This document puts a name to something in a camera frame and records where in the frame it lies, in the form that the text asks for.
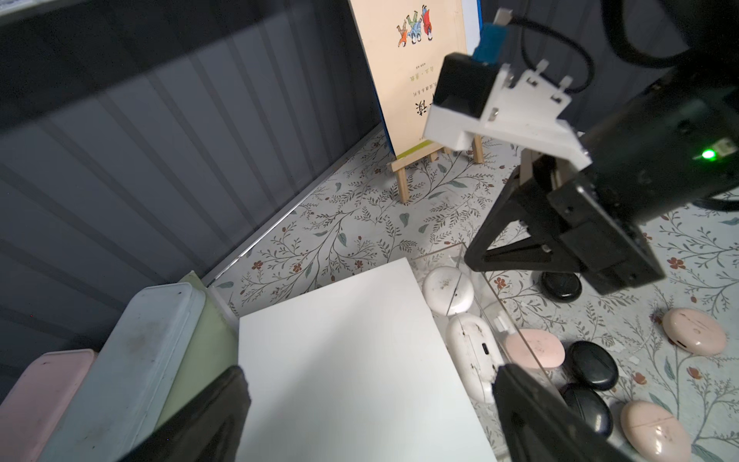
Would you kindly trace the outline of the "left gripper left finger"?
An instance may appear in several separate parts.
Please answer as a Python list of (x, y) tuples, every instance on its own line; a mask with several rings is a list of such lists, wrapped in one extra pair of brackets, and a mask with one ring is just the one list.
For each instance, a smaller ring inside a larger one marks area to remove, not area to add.
[(234, 461), (250, 404), (244, 371), (231, 366), (122, 459)]

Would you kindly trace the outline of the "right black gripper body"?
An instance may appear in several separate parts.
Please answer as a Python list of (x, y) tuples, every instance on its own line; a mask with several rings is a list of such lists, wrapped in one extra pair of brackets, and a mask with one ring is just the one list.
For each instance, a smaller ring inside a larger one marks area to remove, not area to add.
[(592, 162), (560, 186), (518, 167), (471, 241), (473, 271), (578, 273), (608, 295), (662, 279), (640, 225), (738, 185), (738, 81), (673, 69), (583, 136)]

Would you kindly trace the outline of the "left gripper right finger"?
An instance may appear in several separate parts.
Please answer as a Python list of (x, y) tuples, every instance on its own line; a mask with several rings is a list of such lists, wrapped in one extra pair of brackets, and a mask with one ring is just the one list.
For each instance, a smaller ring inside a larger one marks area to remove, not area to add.
[(515, 462), (629, 459), (515, 364), (498, 368), (493, 395), (508, 453)]

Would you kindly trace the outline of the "pink earphone case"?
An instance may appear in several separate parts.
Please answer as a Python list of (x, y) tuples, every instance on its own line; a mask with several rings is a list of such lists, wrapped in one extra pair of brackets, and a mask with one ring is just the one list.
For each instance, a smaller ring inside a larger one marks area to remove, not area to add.
[(621, 426), (629, 444), (646, 460), (687, 462), (691, 438), (679, 420), (658, 404), (635, 400), (621, 412)]
[(527, 369), (556, 369), (566, 358), (563, 344), (552, 333), (541, 329), (521, 329), (504, 341), (509, 359)]
[(698, 310), (675, 308), (662, 318), (668, 338), (698, 356), (715, 356), (727, 347), (727, 334), (710, 315)]

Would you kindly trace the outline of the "white earphone case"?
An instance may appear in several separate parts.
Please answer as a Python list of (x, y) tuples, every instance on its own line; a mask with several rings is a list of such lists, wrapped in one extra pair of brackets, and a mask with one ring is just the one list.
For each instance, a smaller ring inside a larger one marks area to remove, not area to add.
[(505, 360), (488, 323), (469, 313), (455, 315), (446, 327), (446, 344), (469, 398), (494, 403), (493, 386)]
[(430, 310), (445, 317), (468, 312), (475, 300), (473, 282), (453, 267), (433, 269), (425, 277), (421, 291)]

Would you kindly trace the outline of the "clear plastic drawer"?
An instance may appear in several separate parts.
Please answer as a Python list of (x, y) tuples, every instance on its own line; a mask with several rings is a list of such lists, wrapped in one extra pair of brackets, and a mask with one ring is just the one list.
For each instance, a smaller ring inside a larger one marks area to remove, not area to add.
[[(438, 267), (453, 267), (459, 269), (462, 273), (465, 273), (465, 275), (471, 279), (471, 282), (473, 282), (473, 288), (475, 289), (475, 300), (473, 301), (473, 306), (465, 313), (477, 316), (486, 321), (494, 333), (498, 343), (498, 348), (505, 360), (505, 365), (516, 364), (509, 359), (504, 348), (504, 341), (508, 335), (517, 333), (520, 329), (517, 327), (515, 321), (505, 309), (502, 302), (498, 300), (497, 295), (485, 275), (483, 273), (476, 273), (472, 269), (469, 269), (465, 264), (464, 256), (466, 251), (467, 248), (463, 244), (454, 244), (453, 246), (433, 251), (427, 255), (413, 258), (410, 260), (410, 266), (420, 288), (423, 286), (425, 277), (432, 270)], [(431, 310), (430, 312), (441, 333), (446, 350), (448, 351), (448, 345), (446, 344), (446, 327), (453, 316), (445, 317), (436, 315)], [(544, 369), (523, 369), (552, 394), (557, 393), (556, 388), (550, 380), (550, 375)], [(482, 425), (485, 436), (493, 449), (496, 459), (498, 461), (510, 461), (511, 458), (503, 436), (502, 427), (500, 426), (500, 418), (498, 417), (498, 408), (496, 407), (496, 404), (484, 404), (475, 402), (471, 399), (470, 401), (475, 410), (475, 414), (477, 414), (479, 423)]]

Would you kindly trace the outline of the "white drawer cabinet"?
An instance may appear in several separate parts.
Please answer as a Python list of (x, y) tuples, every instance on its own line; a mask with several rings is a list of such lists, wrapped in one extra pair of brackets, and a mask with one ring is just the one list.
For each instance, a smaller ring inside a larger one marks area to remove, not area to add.
[(241, 461), (491, 461), (406, 260), (242, 317)]

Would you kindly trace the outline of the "white earphone case top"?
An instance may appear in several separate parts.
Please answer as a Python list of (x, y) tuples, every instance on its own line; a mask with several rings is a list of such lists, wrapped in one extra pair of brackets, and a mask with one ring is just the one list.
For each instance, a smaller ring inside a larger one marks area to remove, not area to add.
[(425, 277), (421, 291), (430, 310), (445, 317), (468, 312), (475, 300), (473, 282), (453, 267), (433, 269)]

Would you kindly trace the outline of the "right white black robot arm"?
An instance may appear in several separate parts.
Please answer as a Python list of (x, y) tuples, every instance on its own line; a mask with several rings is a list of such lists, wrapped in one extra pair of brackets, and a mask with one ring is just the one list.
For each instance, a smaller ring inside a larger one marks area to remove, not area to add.
[(738, 185), (738, 5), (666, 1), (686, 50), (650, 57), (625, 34), (623, 5), (602, 3), (608, 42), (625, 62), (665, 69), (583, 136), (592, 162), (573, 171), (523, 152), (465, 255), (473, 271), (578, 273), (607, 295), (662, 279), (640, 225)]

